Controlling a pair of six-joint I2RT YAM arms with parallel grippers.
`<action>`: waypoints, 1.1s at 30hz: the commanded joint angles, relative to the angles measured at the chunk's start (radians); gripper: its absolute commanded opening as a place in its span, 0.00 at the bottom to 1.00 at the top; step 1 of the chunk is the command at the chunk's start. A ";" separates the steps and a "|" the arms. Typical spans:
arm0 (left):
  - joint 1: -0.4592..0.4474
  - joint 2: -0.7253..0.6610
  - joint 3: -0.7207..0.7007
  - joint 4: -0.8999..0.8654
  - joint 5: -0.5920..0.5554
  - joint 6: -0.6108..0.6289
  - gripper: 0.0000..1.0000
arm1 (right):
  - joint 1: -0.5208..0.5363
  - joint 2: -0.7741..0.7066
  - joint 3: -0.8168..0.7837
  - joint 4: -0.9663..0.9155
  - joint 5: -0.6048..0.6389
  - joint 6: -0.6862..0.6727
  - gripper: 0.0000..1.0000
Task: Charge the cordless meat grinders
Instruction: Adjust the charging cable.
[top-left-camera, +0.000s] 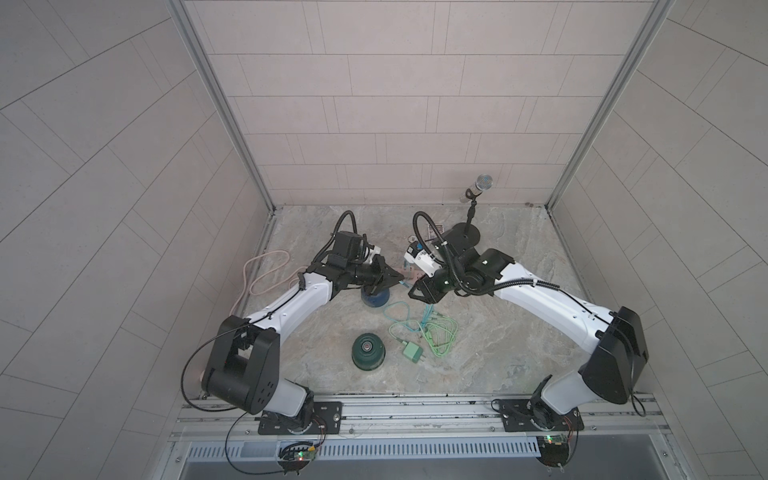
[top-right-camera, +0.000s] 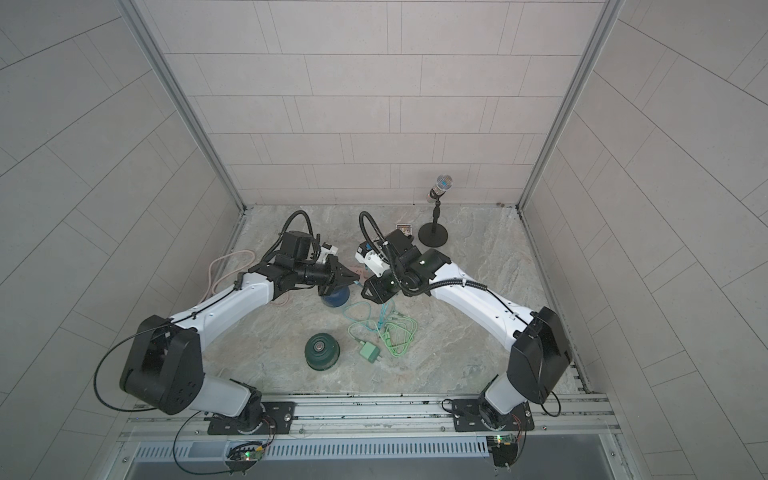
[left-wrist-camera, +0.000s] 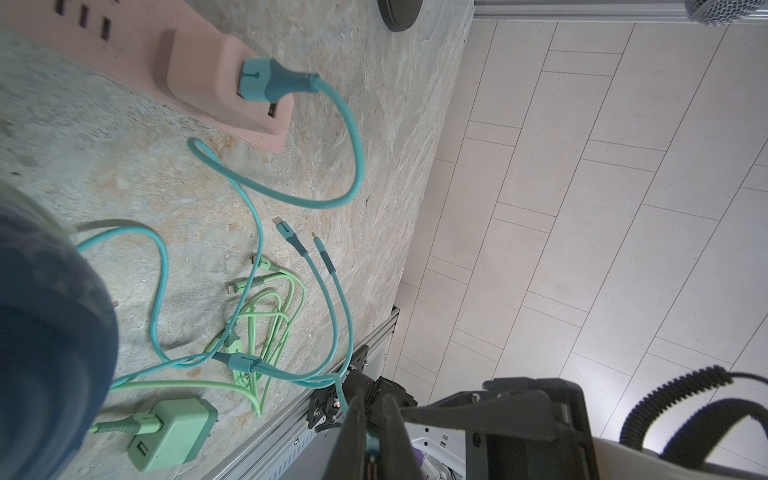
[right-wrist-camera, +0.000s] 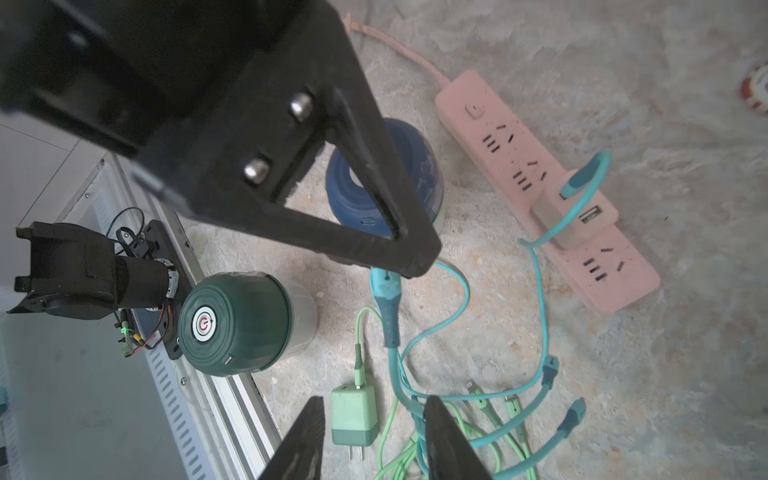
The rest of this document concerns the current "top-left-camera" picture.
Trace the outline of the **blue cordless meat grinder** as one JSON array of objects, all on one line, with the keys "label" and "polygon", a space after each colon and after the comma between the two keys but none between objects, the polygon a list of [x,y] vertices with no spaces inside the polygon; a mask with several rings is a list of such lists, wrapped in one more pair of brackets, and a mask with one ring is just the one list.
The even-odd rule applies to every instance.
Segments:
[{"label": "blue cordless meat grinder", "polygon": [[361,291],[361,300],[363,303],[370,308],[381,308],[384,307],[390,299],[390,290],[384,289],[376,294],[369,294],[366,291]]}]

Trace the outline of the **green USB charger adapter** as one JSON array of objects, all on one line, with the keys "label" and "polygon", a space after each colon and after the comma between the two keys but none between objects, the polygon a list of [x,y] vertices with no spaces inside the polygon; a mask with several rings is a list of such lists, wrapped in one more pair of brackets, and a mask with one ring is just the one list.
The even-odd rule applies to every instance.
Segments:
[{"label": "green USB charger adapter", "polygon": [[414,343],[411,341],[403,341],[402,345],[403,345],[403,350],[402,350],[403,356],[406,357],[409,361],[413,362],[414,364],[417,364],[423,356],[423,353],[424,353],[423,348],[417,343]]}]

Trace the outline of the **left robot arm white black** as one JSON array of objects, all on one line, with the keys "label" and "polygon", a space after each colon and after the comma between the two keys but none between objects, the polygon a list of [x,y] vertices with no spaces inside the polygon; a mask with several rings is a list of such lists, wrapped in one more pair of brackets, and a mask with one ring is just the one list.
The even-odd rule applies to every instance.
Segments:
[{"label": "left robot arm white black", "polygon": [[282,416],[303,429],[313,421],[314,397],[308,388],[280,378],[282,343],[340,292],[358,289],[362,296],[378,299],[403,275],[358,232],[354,213],[347,210],[297,278],[298,283],[273,304],[246,318],[232,315],[222,322],[201,387],[234,408]]}]

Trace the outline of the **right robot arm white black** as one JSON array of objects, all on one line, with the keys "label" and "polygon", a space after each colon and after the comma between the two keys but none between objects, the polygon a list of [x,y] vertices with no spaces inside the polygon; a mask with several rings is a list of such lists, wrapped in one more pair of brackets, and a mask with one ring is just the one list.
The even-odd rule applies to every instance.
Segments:
[{"label": "right robot arm white black", "polygon": [[508,301],[588,353],[582,366],[542,380],[520,415],[551,430],[557,419],[582,404],[633,402],[635,385],[649,360],[639,315],[627,307],[612,311],[578,298],[500,250],[478,252],[479,239],[478,229],[468,222],[437,232],[431,240],[418,236],[404,254],[405,261],[422,273],[409,295],[426,304],[437,304],[450,292]]}]

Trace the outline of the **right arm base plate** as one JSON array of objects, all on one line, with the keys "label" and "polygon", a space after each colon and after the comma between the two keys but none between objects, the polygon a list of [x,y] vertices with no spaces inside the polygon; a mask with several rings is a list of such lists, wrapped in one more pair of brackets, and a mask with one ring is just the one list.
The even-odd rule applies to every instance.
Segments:
[{"label": "right arm base plate", "polygon": [[499,414],[504,430],[510,432],[565,432],[582,431],[585,426],[577,408],[560,415],[545,403],[531,399],[494,399],[492,410]]}]

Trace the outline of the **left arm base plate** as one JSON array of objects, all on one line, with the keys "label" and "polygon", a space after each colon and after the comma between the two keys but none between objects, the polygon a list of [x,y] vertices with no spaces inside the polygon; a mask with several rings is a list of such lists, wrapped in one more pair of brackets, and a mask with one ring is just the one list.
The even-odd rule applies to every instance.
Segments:
[{"label": "left arm base plate", "polygon": [[295,417],[264,411],[259,419],[259,435],[338,434],[343,413],[342,402],[315,402],[305,405]]}]

